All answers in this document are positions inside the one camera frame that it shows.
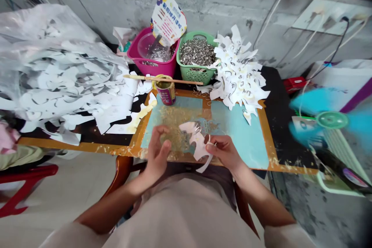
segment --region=table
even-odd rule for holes
[[[140,73],[136,66],[130,65],[130,68]],[[263,67],[261,72],[266,79],[266,86],[263,87],[263,89],[265,91],[271,91],[268,98],[260,103],[263,109],[257,110],[269,157],[268,170],[298,174],[316,174],[318,168],[313,155],[308,149],[297,143],[289,131],[288,123],[291,121],[294,112],[288,107],[289,97],[278,71],[271,67]],[[179,67],[176,68],[174,78],[181,79]],[[176,84],[176,95],[202,98],[202,96],[193,96],[193,88],[193,86],[187,84]],[[140,103],[146,102],[145,104],[147,104],[147,99],[148,95],[140,95],[139,102],[133,104],[133,111],[138,112],[140,110]],[[206,110],[203,116],[208,117],[206,100],[203,100],[203,109]],[[78,125],[74,130],[76,133],[81,133],[81,142],[79,146],[72,146],[51,140],[48,138],[48,135],[39,128],[31,133],[22,134],[19,143],[44,148],[70,149],[144,158],[146,152],[140,146],[149,118],[150,113],[141,120],[137,132],[134,135],[101,135],[94,120],[83,123]],[[24,121],[19,120],[17,128],[21,129],[23,122]],[[129,122],[130,120],[124,119],[115,122],[115,124],[126,124]],[[47,126],[47,128],[51,129],[51,131],[55,129],[53,125],[50,125],[50,127]],[[168,160],[195,162],[190,153],[171,154]],[[211,163],[221,165],[217,158],[214,158]]]

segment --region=person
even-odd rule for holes
[[[234,211],[223,183],[192,172],[164,177],[172,144],[169,140],[161,144],[160,137],[168,132],[167,126],[154,127],[148,163],[142,173],[98,201],[73,223],[54,231],[40,247],[264,247]],[[243,162],[231,138],[211,136],[210,141],[213,145],[206,145],[207,151],[231,173],[264,227],[265,246],[315,247]],[[141,196],[136,213],[109,234]]]

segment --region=wooden chair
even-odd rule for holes
[[[103,197],[114,192],[117,188],[123,185],[128,179],[131,172],[144,170],[146,167],[146,162],[133,165],[133,157],[127,156],[117,156],[116,158],[116,173],[114,180],[111,185],[103,195]],[[243,192],[239,188],[236,182],[234,182],[235,198],[236,204],[239,209],[240,217],[246,222],[246,224],[253,230],[253,232],[258,236],[257,230],[253,223],[251,214],[249,212],[249,206],[247,201],[244,199]]]

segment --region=green plastic basket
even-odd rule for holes
[[[179,47],[177,50],[177,63],[179,64],[181,68],[181,75],[183,80],[187,81],[199,81],[202,82],[203,85],[207,85],[210,80],[212,79],[216,69],[208,69],[204,66],[195,66],[195,65],[183,65],[180,63],[180,50],[181,46],[188,40],[192,40],[194,37],[204,37],[207,42],[213,46],[218,46],[218,43],[213,42],[214,37],[209,35],[206,32],[203,31],[194,31],[189,32],[186,35],[184,35],[179,43]]]

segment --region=left hand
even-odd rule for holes
[[[172,147],[170,140],[166,140],[163,145],[160,143],[160,136],[164,133],[169,133],[167,126],[155,126],[148,145],[147,166],[144,175],[153,183],[158,181],[165,172],[168,154]]]

